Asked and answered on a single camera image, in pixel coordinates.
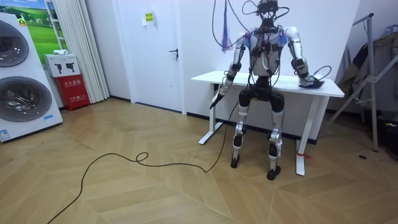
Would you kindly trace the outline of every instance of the table leg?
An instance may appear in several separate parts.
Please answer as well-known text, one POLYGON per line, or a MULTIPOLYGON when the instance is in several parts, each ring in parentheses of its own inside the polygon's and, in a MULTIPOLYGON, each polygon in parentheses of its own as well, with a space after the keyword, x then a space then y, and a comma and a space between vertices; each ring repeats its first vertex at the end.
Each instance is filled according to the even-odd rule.
POLYGON ((304 152, 305 146, 307 145, 308 137, 310 135, 312 123, 315 117, 315 113, 317 112, 318 104, 319 104, 320 96, 314 95, 312 98, 312 103, 310 107, 310 112, 308 113, 307 122, 305 123, 304 132, 301 137, 301 140, 297 140, 296 142, 296 174, 305 175, 305 166, 304 166, 304 152))
MULTIPOLYGON (((211 100, 213 99, 214 95, 215 95, 215 85, 213 83, 210 83, 210 104, 211 104, 211 100)), ((211 136, 223 124, 222 122, 216 123, 216 107, 215 106, 212 109, 210 109, 209 124, 210 124, 209 132, 207 132, 207 134, 205 134, 204 137, 199 140, 199 144, 205 144, 206 141, 209 140, 209 138, 211 138, 211 136)))

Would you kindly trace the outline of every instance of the humanoid robot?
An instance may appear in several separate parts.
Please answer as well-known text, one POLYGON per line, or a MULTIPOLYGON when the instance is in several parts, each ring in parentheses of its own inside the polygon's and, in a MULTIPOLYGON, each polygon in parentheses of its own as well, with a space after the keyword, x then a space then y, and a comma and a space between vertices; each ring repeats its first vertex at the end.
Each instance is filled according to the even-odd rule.
POLYGON ((280 70, 280 53, 288 44, 293 56, 292 66, 298 75, 299 86, 302 88, 320 88, 323 82, 308 73, 307 61, 302 55, 302 44, 296 27, 275 26, 274 22, 279 9, 277 0, 261 0, 257 7, 257 15, 261 17, 260 28, 239 35, 236 42, 234 60, 231 63, 225 82, 221 85, 212 100, 210 108, 214 107, 227 93, 233 84, 236 74, 241 69, 241 59, 246 49, 250 53, 250 74, 258 76, 255 84, 248 83, 239 94, 239 120, 236 124, 233 139, 233 156, 231 167, 236 168, 239 162, 239 150, 246 133, 246 118, 252 98, 270 102, 272 107, 272 132, 268 135, 268 155, 270 170, 269 180, 274 180, 280 173, 277 165, 282 147, 282 122, 284 117, 284 96, 272 89, 271 76, 280 70))

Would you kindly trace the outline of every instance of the white box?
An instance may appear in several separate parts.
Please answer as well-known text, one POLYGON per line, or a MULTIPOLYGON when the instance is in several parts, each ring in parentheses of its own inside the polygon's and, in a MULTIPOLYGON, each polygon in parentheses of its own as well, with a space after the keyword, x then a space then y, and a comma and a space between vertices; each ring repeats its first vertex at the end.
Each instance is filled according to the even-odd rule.
POLYGON ((69 75, 80 75, 77 57, 74 54, 54 55, 45 54, 44 61, 47 71, 52 77, 65 77, 69 75))

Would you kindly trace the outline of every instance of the dryer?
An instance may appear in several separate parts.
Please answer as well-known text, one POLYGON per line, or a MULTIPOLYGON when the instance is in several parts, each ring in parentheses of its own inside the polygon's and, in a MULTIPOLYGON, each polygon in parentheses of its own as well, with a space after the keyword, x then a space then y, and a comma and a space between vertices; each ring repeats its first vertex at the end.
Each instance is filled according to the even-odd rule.
POLYGON ((26 23, 0 13, 0 141, 61 122, 26 23))

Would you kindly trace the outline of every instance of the red box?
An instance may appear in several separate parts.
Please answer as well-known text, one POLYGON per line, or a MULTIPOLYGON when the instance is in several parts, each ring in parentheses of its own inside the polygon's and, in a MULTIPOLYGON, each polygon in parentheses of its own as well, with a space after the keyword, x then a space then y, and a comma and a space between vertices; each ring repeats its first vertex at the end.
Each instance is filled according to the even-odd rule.
POLYGON ((64 107, 71 111, 90 105, 82 75, 70 75, 55 78, 64 107))

